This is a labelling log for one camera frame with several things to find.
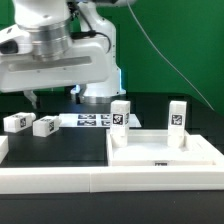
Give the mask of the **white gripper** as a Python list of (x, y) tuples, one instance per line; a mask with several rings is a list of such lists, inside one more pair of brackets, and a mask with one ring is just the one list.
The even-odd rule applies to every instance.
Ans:
[(110, 76), (111, 42), (100, 34), (72, 39), (66, 23), (0, 31), (0, 91), (24, 91), (37, 108), (32, 90), (105, 81)]

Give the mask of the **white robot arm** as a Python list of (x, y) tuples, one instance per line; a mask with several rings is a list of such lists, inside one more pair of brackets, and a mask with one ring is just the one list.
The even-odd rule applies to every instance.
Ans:
[(116, 63), (116, 28), (99, 7), (136, 0), (12, 0), (15, 24), (0, 31), (0, 91), (76, 86), (87, 103), (107, 103), (126, 91)]

